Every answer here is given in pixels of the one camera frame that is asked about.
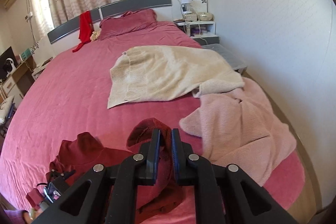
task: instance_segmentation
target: bowl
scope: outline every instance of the bowl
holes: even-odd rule
[[[198,14],[198,17],[201,21],[210,21],[213,18],[213,14],[202,12]]]

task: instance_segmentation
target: electrical cord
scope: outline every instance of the electrical cord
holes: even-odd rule
[[[204,39],[204,38],[201,38],[201,37],[199,37],[199,39],[202,39],[202,40],[204,40],[204,41],[205,41],[205,44],[206,44],[206,45],[209,45],[206,39]]]
[[[28,0],[28,1],[26,0],[26,6],[27,6],[27,13],[28,13],[28,16],[29,16],[29,13],[30,13],[30,0]],[[33,40],[34,40],[34,45],[35,45],[35,44],[37,44],[37,42],[36,42],[36,39],[35,39],[35,36],[34,36],[31,18],[28,18],[28,20],[29,20],[31,34],[32,34]]]
[[[31,68],[28,66],[28,63],[27,63],[26,61],[23,61],[23,63],[26,64],[26,66],[27,66],[27,68],[30,70],[30,72],[34,72],[34,71],[32,71]]]
[[[182,3],[181,3],[180,0],[177,0],[177,1],[178,1],[178,3],[180,4],[181,15],[182,15],[182,17],[183,17],[183,19],[184,19],[183,30],[184,30],[184,32],[186,33],[186,30],[185,30],[186,19],[185,19],[185,16],[184,16],[183,12],[182,12]],[[194,12],[195,12],[195,14],[196,14],[196,16],[197,16],[197,21],[198,21],[198,34],[201,35],[200,17],[199,17],[199,15],[198,15],[198,13],[196,12],[196,10],[194,9],[194,7],[192,7],[192,6],[190,6],[190,7],[194,10]]]

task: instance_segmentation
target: cream knit sweater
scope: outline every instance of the cream knit sweater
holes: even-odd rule
[[[215,51],[179,46],[133,47],[110,70],[108,108],[143,101],[169,101],[244,86],[239,73]]]

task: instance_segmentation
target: bottle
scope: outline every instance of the bottle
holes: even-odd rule
[[[188,22],[185,24],[185,33],[190,36],[190,23]]]

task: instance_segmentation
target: gray headboard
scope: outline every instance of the gray headboard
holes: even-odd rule
[[[103,18],[120,15],[130,10],[141,10],[148,8],[157,8],[164,6],[171,6],[171,0],[121,0],[110,3],[100,7]],[[93,22],[100,21],[99,9],[90,11]],[[48,33],[49,41],[51,44],[55,43],[62,37],[75,32],[79,29],[79,16],[75,17],[64,24],[58,26]]]

